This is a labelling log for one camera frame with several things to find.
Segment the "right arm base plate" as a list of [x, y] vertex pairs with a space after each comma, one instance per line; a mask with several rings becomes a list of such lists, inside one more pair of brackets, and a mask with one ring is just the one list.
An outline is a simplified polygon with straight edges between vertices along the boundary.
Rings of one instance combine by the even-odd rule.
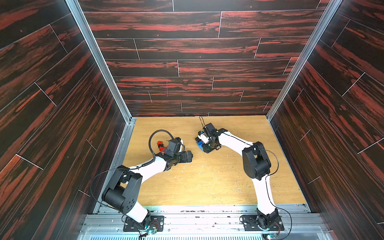
[[264, 215], [242, 215], [240, 222], [243, 224], [246, 232], [282, 232], [285, 230], [281, 217], [271, 214]]

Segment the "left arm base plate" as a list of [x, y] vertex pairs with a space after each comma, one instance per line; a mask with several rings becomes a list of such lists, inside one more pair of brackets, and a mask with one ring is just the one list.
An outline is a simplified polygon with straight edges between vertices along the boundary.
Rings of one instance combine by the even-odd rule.
[[149, 235], [162, 232], [164, 229], [165, 217], [164, 216], [147, 216], [141, 223], [126, 217], [123, 232], [141, 232], [148, 233]]

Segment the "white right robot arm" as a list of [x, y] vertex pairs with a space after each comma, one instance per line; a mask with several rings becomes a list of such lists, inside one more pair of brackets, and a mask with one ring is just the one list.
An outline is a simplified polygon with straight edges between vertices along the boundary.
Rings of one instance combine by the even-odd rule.
[[198, 132], [196, 142], [207, 154], [224, 146], [242, 156], [244, 171], [252, 179], [257, 195], [258, 224], [264, 230], [272, 228], [280, 216], [271, 193], [272, 165], [264, 145], [242, 140], [225, 129], [209, 131], [208, 128]]

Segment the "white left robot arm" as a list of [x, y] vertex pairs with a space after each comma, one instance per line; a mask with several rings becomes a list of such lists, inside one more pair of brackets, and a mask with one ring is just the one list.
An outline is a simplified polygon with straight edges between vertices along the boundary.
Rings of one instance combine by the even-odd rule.
[[146, 228], [149, 225], [150, 213], [139, 202], [141, 184], [158, 173], [169, 170], [179, 163], [190, 163], [193, 159], [191, 151], [183, 151], [173, 156], [158, 153], [153, 162], [130, 170], [119, 166], [102, 194], [102, 200], [119, 212]]

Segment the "light blue lego plate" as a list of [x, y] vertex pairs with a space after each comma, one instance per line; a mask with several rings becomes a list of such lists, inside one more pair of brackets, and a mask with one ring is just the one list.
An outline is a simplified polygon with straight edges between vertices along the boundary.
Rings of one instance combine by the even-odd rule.
[[203, 151], [203, 142], [197, 142], [198, 147]]

